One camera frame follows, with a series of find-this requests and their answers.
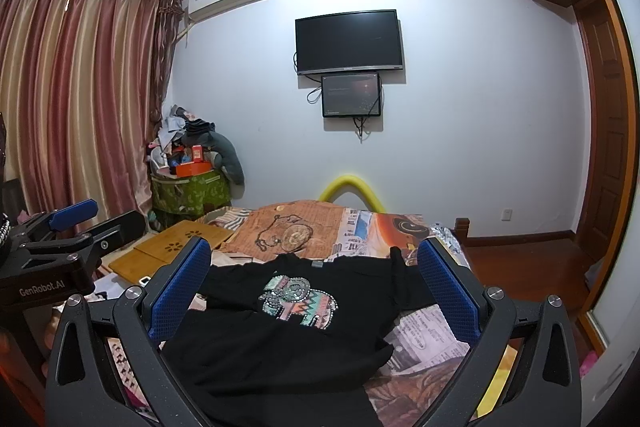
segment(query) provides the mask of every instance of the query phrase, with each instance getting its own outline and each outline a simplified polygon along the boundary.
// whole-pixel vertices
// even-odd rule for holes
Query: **blue textured pad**
[[[174,336],[193,296],[209,272],[210,264],[209,243],[201,239],[151,308],[151,327],[149,328],[151,340],[162,342]]]
[[[429,241],[418,247],[418,269],[453,334],[460,342],[474,346],[480,338],[478,309]]]
[[[98,203],[94,200],[84,200],[53,214],[51,219],[49,219],[49,228],[55,232],[63,232],[87,219],[97,216],[97,214]]]

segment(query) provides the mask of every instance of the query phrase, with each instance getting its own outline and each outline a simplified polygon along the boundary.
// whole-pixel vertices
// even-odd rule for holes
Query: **elephant design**
[[[264,301],[262,311],[286,321],[291,315],[300,315],[303,326],[324,330],[338,309],[335,299],[320,290],[314,290],[303,277],[276,275],[258,297]]]

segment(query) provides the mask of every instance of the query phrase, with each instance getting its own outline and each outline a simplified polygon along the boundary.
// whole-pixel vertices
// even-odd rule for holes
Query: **yellow strip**
[[[369,205],[369,208],[374,212],[378,212],[380,214],[385,214],[385,207],[380,203],[378,197],[373,193],[371,187],[367,185],[364,181],[362,181],[357,176],[353,176],[352,174],[346,174],[344,176],[340,176],[336,178],[334,181],[329,183],[329,186],[325,188],[325,190],[320,194],[318,201],[329,201],[336,191],[339,188],[344,187],[345,185],[351,185],[356,187],[357,190],[363,195],[366,203]]]

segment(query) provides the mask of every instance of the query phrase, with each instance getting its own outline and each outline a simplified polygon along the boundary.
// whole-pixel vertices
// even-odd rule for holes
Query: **bolt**
[[[67,306],[78,306],[80,301],[82,300],[82,296],[79,293],[74,293],[66,300]]]
[[[551,304],[554,308],[559,308],[562,306],[562,299],[557,295],[549,295],[548,299],[549,304]]]
[[[486,294],[494,301],[499,301],[504,297],[504,291],[498,286],[491,286],[491,288],[487,289]]]
[[[124,295],[127,299],[131,299],[133,301],[142,295],[142,288],[140,286],[132,286],[124,292]]]

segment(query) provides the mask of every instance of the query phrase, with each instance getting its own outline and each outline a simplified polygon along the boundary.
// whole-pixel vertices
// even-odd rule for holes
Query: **television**
[[[321,77],[322,116],[367,118],[380,116],[380,76],[375,73],[339,73]]]
[[[396,10],[337,13],[296,20],[298,74],[401,70]]]

